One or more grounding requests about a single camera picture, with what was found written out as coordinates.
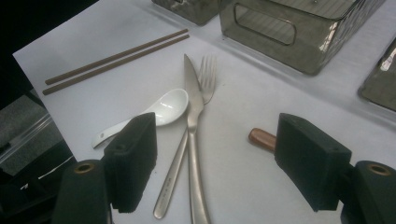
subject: brown chopstick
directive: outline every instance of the brown chopstick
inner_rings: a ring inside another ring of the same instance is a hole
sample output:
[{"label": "brown chopstick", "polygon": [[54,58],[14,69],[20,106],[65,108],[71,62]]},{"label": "brown chopstick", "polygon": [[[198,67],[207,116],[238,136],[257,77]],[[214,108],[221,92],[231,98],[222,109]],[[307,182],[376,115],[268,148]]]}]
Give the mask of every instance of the brown chopstick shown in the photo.
[{"label": "brown chopstick", "polygon": [[69,87],[71,85],[79,83],[79,82],[81,82],[83,80],[86,80],[86,79],[88,79],[90,77],[95,77],[95,76],[97,76],[97,75],[99,75],[99,74],[101,74],[101,73],[103,73],[105,71],[108,71],[108,70],[112,69],[112,68],[115,68],[115,67],[120,66],[122,64],[125,64],[125,63],[131,62],[133,60],[136,60],[138,58],[141,58],[141,57],[143,57],[145,55],[148,55],[148,54],[150,54],[150,53],[152,53],[154,51],[157,51],[159,49],[163,49],[163,48],[166,48],[166,47],[168,47],[170,45],[176,44],[177,42],[180,42],[180,41],[182,41],[184,39],[187,39],[189,37],[190,37],[189,35],[183,35],[181,37],[178,37],[178,38],[175,38],[175,39],[170,40],[168,42],[165,42],[165,43],[163,43],[163,44],[161,44],[159,46],[153,47],[151,49],[146,49],[146,50],[141,51],[141,52],[139,52],[139,53],[137,53],[135,55],[132,55],[130,57],[127,57],[127,58],[124,58],[122,60],[116,61],[116,62],[111,63],[109,65],[106,65],[106,66],[103,66],[103,67],[98,68],[96,70],[93,70],[93,71],[91,71],[89,73],[83,74],[83,75],[81,75],[79,77],[75,77],[75,78],[67,80],[67,81],[65,81],[63,83],[60,83],[60,84],[58,84],[56,86],[50,87],[48,89],[45,89],[45,90],[43,90],[43,94],[44,95],[48,95],[48,94],[54,93],[56,91],[60,91],[60,90],[62,90],[64,88],[66,88],[66,87]]},{"label": "brown chopstick", "polygon": [[161,37],[161,38],[158,38],[158,39],[156,39],[156,40],[150,41],[150,42],[148,42],[148,43],[146,43],[146,44],[143,44],[143,45],[140,45],[140,46],[138,46],[138,47],[135,47],[135,48],[132,48],[132,49],[127,49],[127,50],[125,50],[125,51],[123,51],[123,52],[121,52],[121,53],[115,54],[115,55],[113,55],[113,56],[110,56],[110,57],[108,57],[108,58],[102,59],[102,60],[97,61],[97,62],[95,62],[95,63],[87,64],[87,65],[85,65],[85,66],[82,66],[82,67],[80,67],[80,68],[78,68],[78,69],[75,69],[75,70],[73,70],[73,71],[64,73],[64,74],[59,75],[59,76],[57,76],[57,77],[52,77],[52,78],[50,78],[50,79],[47,79],[45,82],[46,82],[47,85],[54,84],[54,83],[56,83],[56,82],[59,82],[59,81],[65,80],[65,79],[67,79],[67,78],[73,77],[73,76],[75,76],[75,75],[77,75],[77,74],[80,74],[80,73],[86,72],[86,71],[88,71],[88,70],[91,70],[91,69],[93,69],[93,68],[95,68],[95,67],[97,67],[97,66],[101,66],[101,65],[103,65],[103,64],[105,64],[105,63],[110,63],[110,62],[115,61],[115,60],[117,60],[117,59],[120,59],[120,58],[122,58],[122,57],[124,57],[124,56],[127,56],[127,55],[129,55],[129,54],[136,53],[136,52],[138,52],[139,50],[152,47],[152,46],[154,46],[154,45],[156,45],[156,44],[159,44],[159,43],[161,43],[161,42],[163,42],[163,41],[165,41],[165,40],[169,40],[169,39],[171,39],[171,38],[173,38],[173,37],[176,37],[176,36],[178,36],[178,35],[185,34],[185,33],[187,33],[187,32],[188,32],[188,30],[187,30],[187,29],[184,29],[184,30],[181,30],[181,31],[179,31],[179,32],[173,33],[173,34],[171,34],[171,35],[166,35],[166,36],[164,36],[164,37]]}]

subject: white table surface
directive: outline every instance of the white table surface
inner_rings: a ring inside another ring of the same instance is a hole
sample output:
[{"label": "white table surface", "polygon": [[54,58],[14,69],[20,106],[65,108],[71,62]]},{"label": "white table surface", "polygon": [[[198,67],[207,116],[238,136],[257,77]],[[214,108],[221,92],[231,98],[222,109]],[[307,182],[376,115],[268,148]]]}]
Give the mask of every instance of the white table surface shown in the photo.
[{"label": "white table surface", "polygon": [[[222,35],[219,16],[199,27],[149,0],[101,0],[17,51],[14,57],[39,93],[79,161],[100,159],[94,135],[139,114],[174,88],[184,88],[183,54],[198,69],[218,58],[215,95],[199,126],[208,210],[213,223],[340,223],[337,211],[312,211],[276,165],[274,155],[251,145],[248,133],[276,133],[279,113],[307,119],[352,150],[351,164],[369,160],[396,168],[395,113],[371,105],[357,89],[396,34],[396,1],[386,3],[316,77],[303,75]],[[188,28],[190,38],[44,96],[44,81],[112,54]],[[152,215],[186,120],[157,128],[158,160],[142,201],[132,214],[113,211],[121,223],[191,223],[188,167],[168,213]]]}]

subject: spoon bowl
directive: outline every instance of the spoon bowl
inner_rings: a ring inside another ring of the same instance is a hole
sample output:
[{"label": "spoon bowl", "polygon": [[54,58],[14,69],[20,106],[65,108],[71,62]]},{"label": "spoon bowl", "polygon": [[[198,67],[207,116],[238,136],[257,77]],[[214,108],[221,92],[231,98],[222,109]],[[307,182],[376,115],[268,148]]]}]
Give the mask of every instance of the spoon bowl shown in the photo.
[{"label": "spoon bowl", "polygon": [[[180,118],[187,109],[188,104],[189,95],[187,92],[182,89],[174,89],[163,95],[141,114],[154,112],[156,125],[163,126]],[[92,140],[92,147],[95,148],[99,146],[109,137],[119,133],[130,120],[131,119],[127,119],[98,133]]]},{"label": "spoon bowl", "polygon": [[189,104],[189,95],[182,89],[175,89],[166,93],[142,114],[155,113],[157,126],[169,124],[184,113]]}]

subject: stainless steel box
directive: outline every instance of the stainless steel box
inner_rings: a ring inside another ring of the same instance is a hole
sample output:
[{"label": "stainless steel box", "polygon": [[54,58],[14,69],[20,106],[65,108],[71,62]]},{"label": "stainless steel box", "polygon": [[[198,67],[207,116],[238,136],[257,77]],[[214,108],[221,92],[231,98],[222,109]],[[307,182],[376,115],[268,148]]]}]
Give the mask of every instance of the stainless steel box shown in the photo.
[{"label": "stainless steel box", "polygon": [[385,0],[220,0],[221,31],[316,75]]},{"label": "stainless steel box", "polygon": [[359,88],[359,95],[396,112],[396,37]]},{"label": "stainless steel box", "polygon": [[197,25],[205,25],[219,13],[218,0],[152,0],[152,2]]}]

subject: brown cylindrical object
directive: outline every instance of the brown cylindrical object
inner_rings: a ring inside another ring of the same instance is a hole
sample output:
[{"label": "brown cylindrical object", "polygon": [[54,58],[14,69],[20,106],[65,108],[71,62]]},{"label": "brown cylindrical object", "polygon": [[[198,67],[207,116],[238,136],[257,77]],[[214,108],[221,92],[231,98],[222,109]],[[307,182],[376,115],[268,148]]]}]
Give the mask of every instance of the brown cylindrical object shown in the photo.
[{"label": "brown cylindrical object", "polygon": [[248,135],[248,139],[260,147],[264,147],[275,152],[276,137],[264,130],[258,128],[252,129]]}]

